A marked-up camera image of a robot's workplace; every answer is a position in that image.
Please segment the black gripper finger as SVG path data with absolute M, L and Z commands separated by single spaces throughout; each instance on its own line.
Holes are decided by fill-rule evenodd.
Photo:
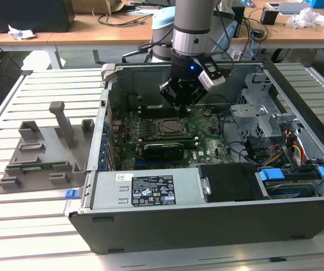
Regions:
M 172 90 L 169 80 L 159 85 L 159 92 L 161 96 L 178 112 L 178 114 L 181 115 L 182 108 L 179 96 Z
M 183 106 L 182 113 L 187 115 L 189 113 L 189 109 L 192 105 L 195 105 L 200 101 L 208 92 L 202 85 L 199 85 L 194 92 L 188 91 L 184 93 L 183 96 Z

